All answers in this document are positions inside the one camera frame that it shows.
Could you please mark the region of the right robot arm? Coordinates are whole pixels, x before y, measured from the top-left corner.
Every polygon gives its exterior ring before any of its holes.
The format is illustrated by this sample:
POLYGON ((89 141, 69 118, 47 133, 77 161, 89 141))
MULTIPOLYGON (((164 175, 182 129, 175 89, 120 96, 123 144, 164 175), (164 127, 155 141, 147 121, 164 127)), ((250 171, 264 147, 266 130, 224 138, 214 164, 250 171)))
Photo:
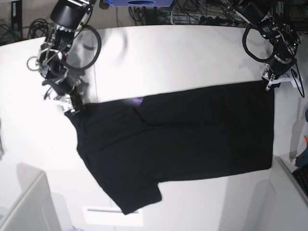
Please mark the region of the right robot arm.
POLYGON ((36 71, 44 79, 42 85, 49 85, 57 93, 55 102, 73 115, 83 110, 84 103, 77 90, 77 83, 69 77, 68 72, 82 72, 92 67, 102 48, 100 34, 89 25, 95 3, 94 0, 58 1, 51 13, 51 27, 36 56, 36 71), (97 51, 87 65, 74 67, 67 62, 68 53, 84 29, 96 37, 97 51))

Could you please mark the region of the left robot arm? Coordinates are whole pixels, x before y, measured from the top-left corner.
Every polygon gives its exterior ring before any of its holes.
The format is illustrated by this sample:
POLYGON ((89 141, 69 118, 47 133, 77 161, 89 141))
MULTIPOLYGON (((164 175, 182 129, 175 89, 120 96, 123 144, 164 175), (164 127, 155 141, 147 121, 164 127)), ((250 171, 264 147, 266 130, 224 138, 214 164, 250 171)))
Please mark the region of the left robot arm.
POLYGON ((262 80, 265 90, 270 91, 278 88, 283 82, 292 81, 296 87, 302 87, 302 78, 295 57, 300 38, 292 23, 275 12, 273 1, 230 0, 228 3, 232 10, 248 23, 242 37, 243 48, 248 56, 264 65, 262 80), (259 58, 248 49, 247 36, 252 29, 258 31, 273 46, 269 57, 259 58))

